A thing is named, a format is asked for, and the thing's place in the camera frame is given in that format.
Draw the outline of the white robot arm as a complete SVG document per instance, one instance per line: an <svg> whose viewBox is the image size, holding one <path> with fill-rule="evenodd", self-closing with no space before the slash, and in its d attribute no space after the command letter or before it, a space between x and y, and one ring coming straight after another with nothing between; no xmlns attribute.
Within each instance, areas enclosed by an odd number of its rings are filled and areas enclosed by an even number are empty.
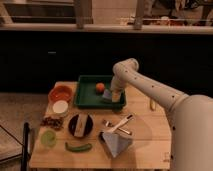
<svg viewBox="0 0 213 171"><path fill-rule="evenodd" d="M188 95L138 72L134 58L113 66L111 91L118 101L126 84L165 109L171 129L170 171L213 171L213 98Z"/></svg>

